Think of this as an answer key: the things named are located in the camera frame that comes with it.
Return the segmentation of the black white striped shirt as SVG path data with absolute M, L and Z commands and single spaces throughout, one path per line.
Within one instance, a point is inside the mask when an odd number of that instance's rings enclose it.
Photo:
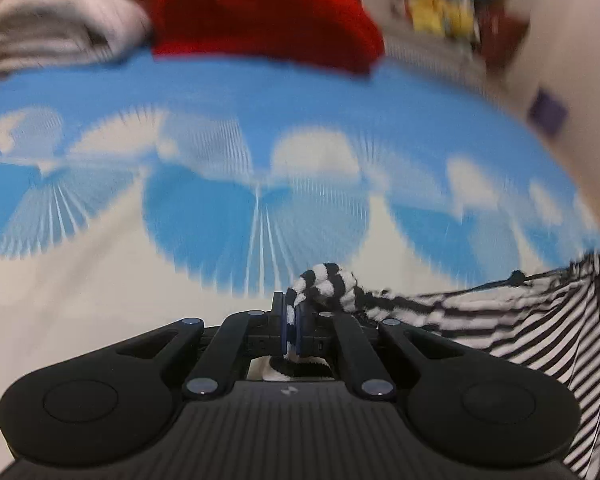
M 570 266 L 465 290 L 401 296 L 363 287 L 336 263 L 302 273 L 285 294 L 287 325 L 304 300 L 354 314 L 367 326 L 395 318 L 408 325 L 539 370 L 577 398 L 581 422 L 566 455 L 581 479 L 600 479 L 600 254 Z

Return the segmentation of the folded white grey clothes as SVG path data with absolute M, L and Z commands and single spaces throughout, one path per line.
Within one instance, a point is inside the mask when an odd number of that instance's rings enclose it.
M 146 0 L 0 0 L 0 73 L 120 60 L 151 32 Z

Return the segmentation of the purple box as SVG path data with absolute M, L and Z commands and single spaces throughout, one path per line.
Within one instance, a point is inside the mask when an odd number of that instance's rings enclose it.
M 539 88 L 528 110 L 528 119 L 532 125 L 550 138 L 562 130 L 568 110 L 565 104 L 552 92 Z

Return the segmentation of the blue white patterned bedsheet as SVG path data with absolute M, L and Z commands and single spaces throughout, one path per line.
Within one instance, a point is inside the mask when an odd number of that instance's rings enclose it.
M 532 132 L 396 61 L 144 52 L 0 80 L 0 397 L 179 318 L 266 309 L 321 262 L 422 295 L 593 250 L 600 224 Z

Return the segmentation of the dark red bag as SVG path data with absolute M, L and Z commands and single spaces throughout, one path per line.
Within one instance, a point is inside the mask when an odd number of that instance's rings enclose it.
M 530 20 L 491 6 L 478 16 L 480 29 L 479 54 L 489 72 L 506 70 L 527 36 Z

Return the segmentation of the yellow plush toy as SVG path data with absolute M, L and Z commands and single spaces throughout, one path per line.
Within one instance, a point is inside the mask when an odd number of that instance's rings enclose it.
M 415 32 L 473 42 L 478 35 L 474 0 L 405 0 Z

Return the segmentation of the red knitted sweater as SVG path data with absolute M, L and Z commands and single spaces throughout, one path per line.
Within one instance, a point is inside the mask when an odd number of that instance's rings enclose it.
M 360 0 L 149 0 L 155 56 L 239 55 L 367 74 L 385 43 Z

